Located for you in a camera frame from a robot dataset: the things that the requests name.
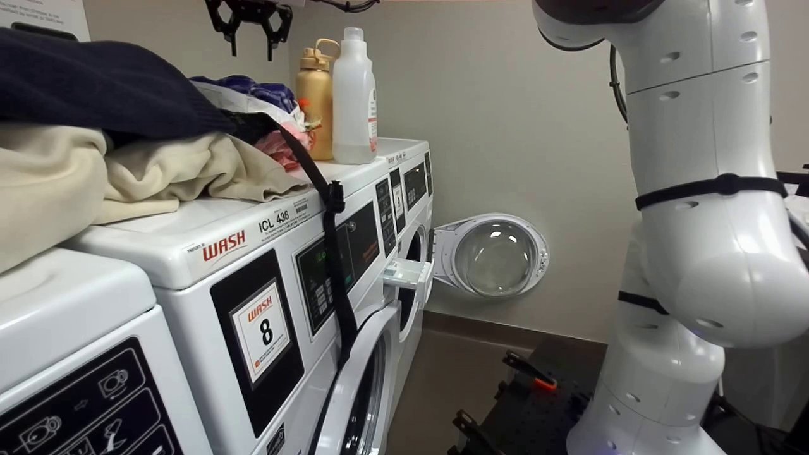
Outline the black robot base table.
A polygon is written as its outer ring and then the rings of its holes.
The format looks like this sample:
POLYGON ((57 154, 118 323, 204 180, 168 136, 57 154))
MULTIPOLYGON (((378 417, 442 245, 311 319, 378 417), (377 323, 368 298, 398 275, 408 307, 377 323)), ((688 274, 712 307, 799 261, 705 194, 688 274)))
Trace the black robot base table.
MULTIPOLYGON (((590 399, 607 347, 575 339, 541 341, 523 356, 528 365, 551 375, 559 391, 537 391, 531 379, 509 370, 498 385, 494 404, 478 424, 506 455, 566 455, 566 434, 590 399)), ((703 429, 724 455, 809 455, 807 417, 786 429, 755 424, 724 398, 712 398, 703 429)))

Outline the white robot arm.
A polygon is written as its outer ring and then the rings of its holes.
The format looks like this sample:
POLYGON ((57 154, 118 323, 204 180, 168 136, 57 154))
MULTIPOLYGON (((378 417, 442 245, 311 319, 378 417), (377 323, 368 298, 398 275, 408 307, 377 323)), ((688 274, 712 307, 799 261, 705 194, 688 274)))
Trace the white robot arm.
POLYGON ((809 270, 770 157, 765 0, 531 2, 545 42, 621 56, 638 212, 566 455, 723 455, 703 417, 724 355, 809 326, 809 270))

